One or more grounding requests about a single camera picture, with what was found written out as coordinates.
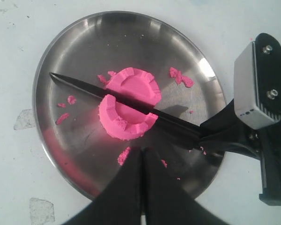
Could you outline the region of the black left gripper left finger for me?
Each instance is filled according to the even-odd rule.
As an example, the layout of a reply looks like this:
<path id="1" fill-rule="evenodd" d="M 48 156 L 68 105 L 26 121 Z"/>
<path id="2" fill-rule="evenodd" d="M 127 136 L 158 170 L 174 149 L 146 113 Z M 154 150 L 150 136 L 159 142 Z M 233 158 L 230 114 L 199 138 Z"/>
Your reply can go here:
<path id="1" fill-rule="evenodd" d="M 140 225 L 141 166 L 139 148 L 129 151 L 119 172 L 95 200 L 65 225 Z"/>

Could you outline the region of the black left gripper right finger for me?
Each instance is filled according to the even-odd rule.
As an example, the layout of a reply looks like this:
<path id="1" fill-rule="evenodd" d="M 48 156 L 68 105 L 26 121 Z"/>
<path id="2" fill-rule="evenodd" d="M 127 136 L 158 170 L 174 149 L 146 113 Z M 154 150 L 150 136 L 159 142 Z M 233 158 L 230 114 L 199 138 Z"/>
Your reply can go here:
<path id="1" fill-rule="evenodd" d="M 147 225 L 227 224 L 192 199 L 152 149 L 143 151 L 143 185 Z"/>

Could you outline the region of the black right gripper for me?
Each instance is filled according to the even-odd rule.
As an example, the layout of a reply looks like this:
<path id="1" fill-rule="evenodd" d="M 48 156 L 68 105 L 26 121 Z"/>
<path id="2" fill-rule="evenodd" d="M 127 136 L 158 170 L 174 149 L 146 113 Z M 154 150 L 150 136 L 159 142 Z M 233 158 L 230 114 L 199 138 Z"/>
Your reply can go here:
<path id="1" fill-rule="evenodd" d="M 231 152 L 260 160 L 262 193 L 259 199 L 269 206 L 281 206 L 281 124 L 258 130 L 247 128 L 249 139 L 228 141 L 236 136 L 239 119 L 234 100 L 201 123 L 201 139 L 189 139 L 193 149 L 207 154 Z"/>

